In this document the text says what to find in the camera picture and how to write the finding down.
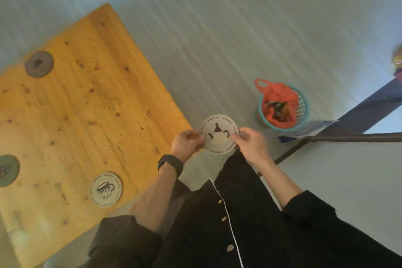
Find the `basket rim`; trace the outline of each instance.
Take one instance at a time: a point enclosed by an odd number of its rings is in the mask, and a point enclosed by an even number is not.
[[[288,85],[288,86],[289,86],[290,88],[296,90],[296,91],[302,96],[302,98],[304,99],[304,104],[305,104],[305,113],[304,113],[304,117],[303,117],[302,120],[301,120],[298,124],[296,124],[294,127],[291,127],[291,128],[279,128],[279,127],[276,127],[276,126],[270,124],[270,123],[267,121],[267,119],[265,118],[265,116],[264,116],[264,114],[263,114],[263,109],[262,109],[264,94],[261,94],[260,103],[259,103],[259,105],[258,105],[258,107],[257,107],[257,108],[258,108],[258,113],[259,113],[259,116],[260,116],[261,120],[262,120],[266,125],[268,125],[270,128],[272,128],[272,129],[274,129],[274,130],[277,130],[277,131],[282,131],[282,132],[293,131],[293,130],[295,130],[296,128],[300,127],[300,126],[301,126],[302,124],[304,124],[304,122],[307,120],[307,118],[308,118],[308,116],[309,116],[309,112],[310,112],[310,105],[309,105],[308,101],[306,100],[304,94],[303,94],[299,89],[297,89],[297,88],[295,88],[295,87],[292,87],[292,86],[290,86],[290,85]]]

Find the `hand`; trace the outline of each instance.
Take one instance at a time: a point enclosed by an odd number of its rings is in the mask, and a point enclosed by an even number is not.
[[[185,163],[190,157],[199,152],[202,144],[205,141],[205,136],[199,136],[199,131],[187,129],[184,132],[176,135],[172,142],[171,154]]]
[[[266,161],[272,162],[263,134],[247,127],[239,128],[239,132],[245,135],[231,134],[230,138],[239,145],[240,151],[247,161],[256,167]]]

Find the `forearm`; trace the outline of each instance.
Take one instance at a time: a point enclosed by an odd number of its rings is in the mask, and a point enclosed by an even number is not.
[[[294,196],[303,192],[272,160],[264,159],[256,167],[264,176],[282,208]]]
[[[139,225],[157,233],[167,212],[176,179],[176,170],[165,162],[156,179],[139,196],[128,214],[134,215]]]

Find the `person's left hand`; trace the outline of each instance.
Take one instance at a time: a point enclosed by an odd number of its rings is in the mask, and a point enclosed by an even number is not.
[[[200,136],[199,131],[187,129],[174,137],[171,155],[185,163],[202,148],[204,141],[205,136]]]

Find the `black wristband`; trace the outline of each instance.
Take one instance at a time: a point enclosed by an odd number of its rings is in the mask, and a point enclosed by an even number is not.
[[[180,159],[174,157],[173,155],[163,155],[162,158],[158,161],[158,171],[160,167],[167,162],[176,170],[177,177],[180,176],[181,172],[183,172],[184,165]]]

